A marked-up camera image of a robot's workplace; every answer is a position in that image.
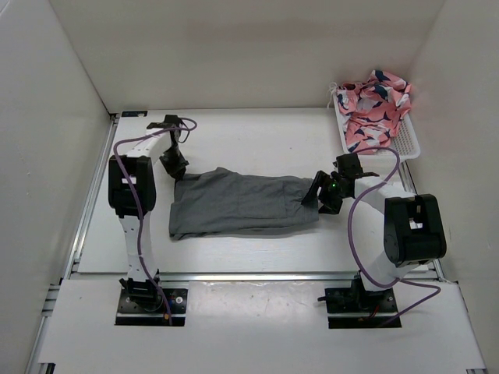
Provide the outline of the grey shorts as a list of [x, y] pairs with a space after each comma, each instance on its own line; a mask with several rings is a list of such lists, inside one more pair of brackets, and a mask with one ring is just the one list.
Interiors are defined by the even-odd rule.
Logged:
[[169, 236], [175, 240], [238, 231], [273, 231], [319, 221], [318, 202], [302, 203], [309, 178], [241, 175], [226, 168], [175, 183]]

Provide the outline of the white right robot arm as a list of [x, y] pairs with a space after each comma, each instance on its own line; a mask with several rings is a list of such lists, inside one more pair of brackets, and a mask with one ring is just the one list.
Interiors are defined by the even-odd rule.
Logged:
[[[352, 199], [347, 216], [347, 236], [359, 268], [360, 286], [350, 292], [352, 306], [362, 312], [378, 302], [378, 292], [392, 288], [418, 266], [444, 257], [447, 242], [437, 197], [417, 195], [388, 184], [389, 177], [365, 172], [359, 157], [337, 157], [331, 173], [318, 171], [307, 196], [321, 203], [320, 213], [336, 215], [345, 199]], [[353, 238], [356, 207], [367, 203], [383, 215], [383, 251], [362, 264]]]

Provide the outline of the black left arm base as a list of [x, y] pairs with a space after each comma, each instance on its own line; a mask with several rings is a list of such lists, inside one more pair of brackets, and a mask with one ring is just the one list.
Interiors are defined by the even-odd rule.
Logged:
[[120, 290], [115, 314], [116, 326], [185, 326], [188, 304], [187, 288], [163, 288], [170, 313], [157, 291], [146, 290], [146, 294], [130, 294], [126, 288]]

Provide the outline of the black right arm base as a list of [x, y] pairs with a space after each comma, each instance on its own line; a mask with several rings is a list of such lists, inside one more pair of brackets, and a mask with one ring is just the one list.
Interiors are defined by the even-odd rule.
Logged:
[[326, 305], [329, 330], [401, 328], [392, 288], [366, 291], [362, 281], [346, 288], [325, 288], [317, 301]]

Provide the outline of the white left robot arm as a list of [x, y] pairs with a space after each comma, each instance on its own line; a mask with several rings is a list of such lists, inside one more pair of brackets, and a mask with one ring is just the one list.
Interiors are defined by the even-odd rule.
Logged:
[[[165, 318], [175, 299], [161, 286], [152, 253], [155, 164], [162, 164], [174, 181], [168, 233], [175, 240], [297, 228], [318, 221], [325, 208], [317, 198], [327, 177], [323, 171], [314, 178], [241, 175], [222, 167], [187, 173], [189, 162], [179, 146], [197, 126], [192, 118], [166, 115], [150, 123], [143, 136], [118, 141], [108, 160], [108, 203], [122, 225], [129, 264], [127, 277], [120, 281], [122, 290], [145, 313]], [[119, 153], [126, 142], [133, 148]]]

